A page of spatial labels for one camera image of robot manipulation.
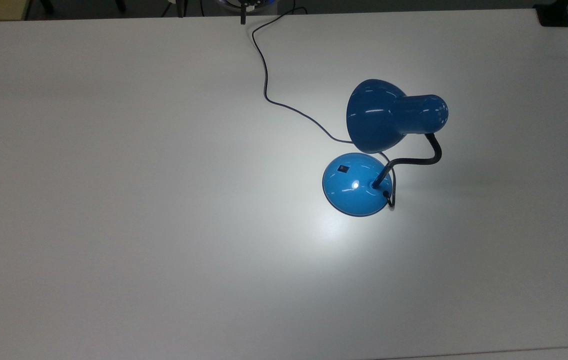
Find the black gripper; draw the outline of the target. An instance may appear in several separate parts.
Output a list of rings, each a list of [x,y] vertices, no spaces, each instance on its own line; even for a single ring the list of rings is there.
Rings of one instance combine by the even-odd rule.
[[[275,5],[275,0],[220,0],[230,10],[240,10],[240,24],[246,24],[248,10],[263,10]]]

